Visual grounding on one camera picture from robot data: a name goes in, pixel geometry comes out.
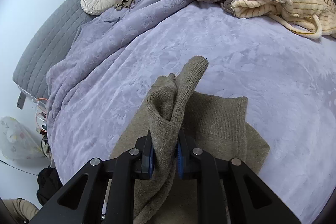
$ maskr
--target gray headboard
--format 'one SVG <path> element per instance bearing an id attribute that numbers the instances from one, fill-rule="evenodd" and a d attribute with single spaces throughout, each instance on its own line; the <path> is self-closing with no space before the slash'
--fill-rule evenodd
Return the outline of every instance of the gray headboard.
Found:
<path id="1" fill-rule="evenodd" d="M 80 25 L 95 18 L 80 0 L 66 0 L 31 39 L 17 64 L 13 81 L 34 98 L 49 98 L 47 71 L 67 55 Z"/>

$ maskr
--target gray knit sweater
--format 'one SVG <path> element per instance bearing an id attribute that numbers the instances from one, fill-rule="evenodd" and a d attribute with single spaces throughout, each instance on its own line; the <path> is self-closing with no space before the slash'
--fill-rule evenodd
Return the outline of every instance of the gray knit sweater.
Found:
<path id="1" fill-rule="evenodd" d="M 254 172 L 266 158 L 269 146 L 245 122 L 246 97 L 224 99 L 194 91 L 207 66 L 205 58 L 195 56 L 178 76 L 160 76 L 111 153 L 115 158 L 133 148 L 150 129 L 155 168 L 151 180 L 135 182 L 136 224 L 197 223 L 195 182 L 174 179 L 174 150 L 181 126 L 214 157 L 238 157 Z"/>

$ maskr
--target white laundry basket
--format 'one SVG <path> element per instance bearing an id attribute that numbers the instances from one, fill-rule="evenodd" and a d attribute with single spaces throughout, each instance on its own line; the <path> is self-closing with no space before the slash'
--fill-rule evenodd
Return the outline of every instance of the white laundry basket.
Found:
<path id="1" fill-rule="evenodd" d="M 0 119 L 0 150 L 10 160 L 43 157 L 41 148 L 29 132 L 12 117 Z"/>

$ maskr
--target bed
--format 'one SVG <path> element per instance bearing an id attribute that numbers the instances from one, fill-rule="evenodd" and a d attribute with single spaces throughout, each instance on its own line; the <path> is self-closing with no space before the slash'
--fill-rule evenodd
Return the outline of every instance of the bed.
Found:
<path id="1" fill-rule="evenodd" d="M 47 71 L 68 54 L 80 25 L 96 16 L 86 14 L 80 0 L 66 0 L 31 39 L 13 73 L 13 81 L 27 95 L 48 98 Z"/>
<path id="2" fill-rule="evenodd" d="M 192 0 L 136 0 L 87 20 L 73 39 L 46 78 L 63 183 L 91 158 L 108 159 L 159 75 L 202 55 L 209 68 L 196 91 L 249 98 L 246 121 L 271 148 L 260 178 L 302 223 L 317 218 L 336 186 L 335 39 L 314 42 Z"/>

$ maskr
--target beige pants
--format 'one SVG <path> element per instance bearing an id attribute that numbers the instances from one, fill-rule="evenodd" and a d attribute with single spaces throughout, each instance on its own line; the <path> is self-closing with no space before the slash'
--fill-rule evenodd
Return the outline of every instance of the beige pants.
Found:
<path id="1" fill-rule="evenodd" d="M 18 222 L 22 220 L 30 221 L 39 211 L 34 204 L 22 198 L 3 199 L 2 201 L 13 218 Z"/>

